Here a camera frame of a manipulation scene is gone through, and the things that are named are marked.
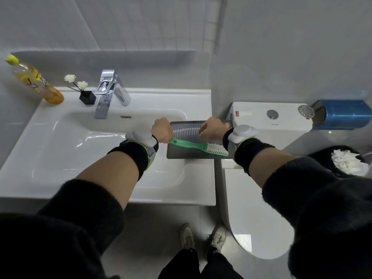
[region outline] hand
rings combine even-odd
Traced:
[[[169,144],[169,141],[173,140],[172,126],[170,126],[168,119],[165,117],[155,119],[155,123],[151,129],[151,134],[156,137],[159,143]]]
[[[218,118],[210,117],[202,124],[202,126],[200,126],[199,137],[210,140],[222,140],[228,130],[228,123],[225,123],[224,125]]]

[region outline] brush head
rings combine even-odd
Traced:
[[[225,150],[224,146],[217,145],[217,144],[209,144],[207,143],[207,152],[210,154],[216,154],[216,155],[225,155],[228,156],[228,151]]]

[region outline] sink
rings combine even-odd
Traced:
[[[122,106],[113,98],[107,119],[95,119],[96,106],[85,106],[75,92],[64,91],[65,101],[58,106],[42,101],[0,171],[0,196],[50,198],[119,145],[128,131],[151,129],[161,117],[187,121],[211,116],[210,90],[128,92],[131,104]],[[167,159],[167,145],[160,144],[129,201],[215,205],[214,161]]]

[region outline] bottle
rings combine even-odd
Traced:
[[[34,88],[48,103],[58,105],[63,102],[62,93],[50,85],[32,65],[20,62],[13,55],[8,55],[5,61],[12,65],[12,72],[16,78]]]

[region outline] green brush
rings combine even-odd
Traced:
[[[169,141],[169,143],[172,145],[179,146],[179,147],[199,149],[208,154],[224,155],[224,156],[229,155],[228,151],[225,150],[224,146],[217,145],[217,144],[209,144],[209,143],[195,144],[195,143],[191,143],[191,142],[179,140],[179,139],[173,139],[173,141]]]

